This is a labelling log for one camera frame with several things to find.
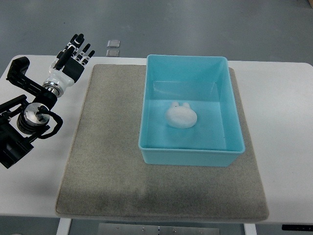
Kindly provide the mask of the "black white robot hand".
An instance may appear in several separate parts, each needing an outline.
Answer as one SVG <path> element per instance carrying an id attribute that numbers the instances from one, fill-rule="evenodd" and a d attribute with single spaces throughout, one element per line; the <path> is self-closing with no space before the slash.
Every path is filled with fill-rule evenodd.
<path id="1" fill-rule="evenodd" d="M 50 73 L 65 78 L 70 83 L 76 83 L 95 54 L 94 50 L 90 50 L 90 44 L 80 49 L 84 41 L 84 34 L 74 34 L 65 48 L 57 54 L 51 64 Z"/>

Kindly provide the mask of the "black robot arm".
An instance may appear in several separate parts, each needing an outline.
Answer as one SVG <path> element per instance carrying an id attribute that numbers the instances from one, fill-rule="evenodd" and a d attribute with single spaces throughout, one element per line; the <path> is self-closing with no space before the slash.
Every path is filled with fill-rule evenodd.
<path id="1" fill-rule="evenodd" d="M 62 118 L 51 109 L 57 96 L 25 76 L 30 61 L 20 57 L 11 62 L 6 80 L 35 96 L 32 102 L 22 94 L 0 105 L 0 163 L 10 168 L 34 146 L 36 139 L 48 139 L 60 130 Z"/>

